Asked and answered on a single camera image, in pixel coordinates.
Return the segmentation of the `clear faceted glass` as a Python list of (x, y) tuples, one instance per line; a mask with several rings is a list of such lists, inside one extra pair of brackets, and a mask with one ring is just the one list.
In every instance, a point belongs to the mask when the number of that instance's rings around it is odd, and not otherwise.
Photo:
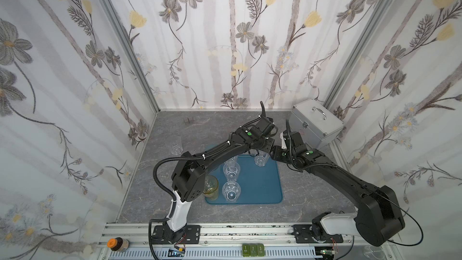
[(227, 202), (236, 202), (241, 195), (241, 186), (236, 181), (228, 181), (222, 187), (222, 194)]
[(179, 136), (172, 136), (169, 142), (169, 148), (173, 155), (181, 155), (183, 153), (182, 139)]
[(241, 167), (235, 160), (228, 160), (224, 163), (223, 173), (227, 181), (237, 181), (240, 171)]
[(264, 167), (266, 166), (269, 159), (270, 159), (270, 155), (268, 153), (261, 152), (260, 154), (254, 157), (255, 165), (259, 167)]

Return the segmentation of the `yellow transparent cup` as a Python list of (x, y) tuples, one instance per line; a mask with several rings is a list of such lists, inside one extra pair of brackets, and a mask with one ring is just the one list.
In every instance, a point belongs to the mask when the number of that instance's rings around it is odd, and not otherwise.
[(219, 181), (215, 176), (207, 175), (203, 189), (203, 195), (210, 201), (218, 199)]

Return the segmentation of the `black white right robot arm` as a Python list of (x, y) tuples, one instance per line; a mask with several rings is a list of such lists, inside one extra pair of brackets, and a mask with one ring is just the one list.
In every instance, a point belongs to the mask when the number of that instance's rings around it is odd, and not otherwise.
[(313, 239), (326, 241), (334, 235), (351, 235), (379, 247), (405, 228), (402, 210), (391, 188), (378, 187), (354, 176), (324, 153), (308, 148), (297, 132), (284, 133), (283, 142), (284, 146), (270, 149), (273, 160), (323, 179), (355, 206), (353, 213), (325, 212), (315, 217), (310, 228)]

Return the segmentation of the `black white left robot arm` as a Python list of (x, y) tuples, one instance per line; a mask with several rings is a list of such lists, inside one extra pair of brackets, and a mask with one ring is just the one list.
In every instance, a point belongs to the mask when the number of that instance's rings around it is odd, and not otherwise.
[[(172, 198), (168, 215), (161, 220), (164, 230), (163, 239), (169, 243), (179, 243), (186, 234), (187, 216), (192, 201), (198, 198), (205, 187), (206, 176), (225, 161), (250, 150), (269, 152), (274, 144), (277, 127), (272, 118), (263, 114), (231, 132), (228, 138), (215, 148), (192, 155), (166, 158), (154, 166), (153, 179), (157, 186)], [(175, 162), (172, 173), (172, 186), (166, 187), (158, 178), (159, 168), (169, 162)]]

